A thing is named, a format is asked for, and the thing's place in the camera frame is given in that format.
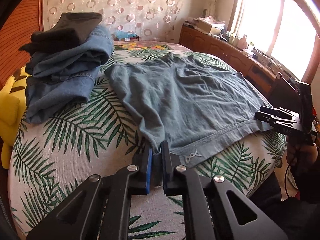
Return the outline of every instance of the window frame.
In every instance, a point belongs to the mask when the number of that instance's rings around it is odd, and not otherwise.
[[[242,16],[243,9],[244,9],[243,1],[244,0],[234,0],[227,31],[230,31],[233,33],[238,32],[238,28],[239,28],[240,21],[241,21],[241,16]],[[313,52],[311,54],[311,58],[310,58],[308,66],[306,68],[306,71],[303,75],[303,78],[301,79],[301,81],[311,84],[311,82],[316,74],[316,71],[318,69],[318,66],[320,68],[320,39],[319,39],[320,21],[317,19],[317,17],[313,13],[312,9],[310,8],[310,6],[306,2],[306,0],[294,0],[294,1],[298,4],[298,6],[302,9],[302,11],[306,14],[306,16],[311,21],[313,27],[316,30],[316,38],[315,38]],[[282,1],[282,4],[281,4],[281,12],[279,14],[278,21],[276,24],[275,34],[273,36],[272,43],[269,46],[269,49],[267,51],[267,54],[270,57],[271,57],[271,53],[274,48],[274,45],[276,43],[276,38],[279,34],[280,25],[281,25],[281,21],[279,19],[280,18],[282,19],[283,9],[284,9],[284,0]]]

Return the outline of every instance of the window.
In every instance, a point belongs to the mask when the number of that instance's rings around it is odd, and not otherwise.
[[[316,30],[293,0],[241,0],[236,34],[302,79],[313,51]]]

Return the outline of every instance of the black cloth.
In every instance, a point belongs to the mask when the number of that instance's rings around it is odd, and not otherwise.
[[[250,197],[270,217],[289,240],[320,239],[320,157],[305,174],[292,174],[300,191],[300,200],[290,197],[281,202],[281,190],[275,173]]]
[[[102,15],[95,12],[62,13],[53,28],[45,32],[34,32],[31,43],[21,46],[19,50],[33,55],[36,51],[53,54],[72,49],[83,44],[101,20]]]

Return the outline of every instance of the yellow plush toy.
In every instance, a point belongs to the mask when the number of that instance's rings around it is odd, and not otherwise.
[[[19,125],[26,110],[25,88],[26,79],[30,76],[21,69],[21,74],[15,79],[11,76],[0,90],[0,136],[3,140],[1,162],[5,169],[9,168],[12,146],[14,144]]]

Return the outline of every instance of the cardboard box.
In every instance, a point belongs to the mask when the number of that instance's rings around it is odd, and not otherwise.
[[[197,24],[197,27],[201,30],[204,30],[207,33],[214,34],[219,36],[221,30],[213,27],[210,23],[200,20]]]
[[[135,37],[128,37],[128,38],[122,38],[120,41],[130,41],[130,42],[134,42],[134,41],[139,41],[140,37],[139,36],[135,36]]]

